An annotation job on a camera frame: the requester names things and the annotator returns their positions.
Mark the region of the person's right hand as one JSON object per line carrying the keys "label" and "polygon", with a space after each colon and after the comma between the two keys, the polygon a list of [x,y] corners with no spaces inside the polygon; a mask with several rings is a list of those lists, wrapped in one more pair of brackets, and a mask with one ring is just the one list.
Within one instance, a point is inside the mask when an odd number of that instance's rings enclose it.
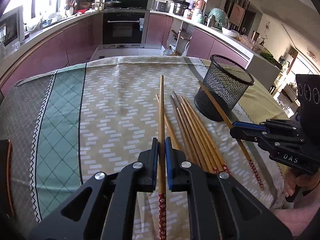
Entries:
{"label": "person's right hand", "polygon": [[284,193],[285,196],[292,196],[295,192],[296,186],[305,190],[313,190],[319,184],[319,171],[314,175],[303,174],[296,176],[294,170],[289,168],[285,173],[284,178]]}

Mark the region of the pink sleeve forearm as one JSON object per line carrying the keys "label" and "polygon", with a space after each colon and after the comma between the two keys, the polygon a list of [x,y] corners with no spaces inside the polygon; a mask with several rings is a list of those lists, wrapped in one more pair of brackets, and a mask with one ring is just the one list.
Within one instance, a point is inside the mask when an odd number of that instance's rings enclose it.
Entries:
{"label": "pink sleeve forearm", "polygon": [[291,231],[293,237],[298,237],[307,228],[316,212],[319,203],[293,209],[272,209],[271,212]]}

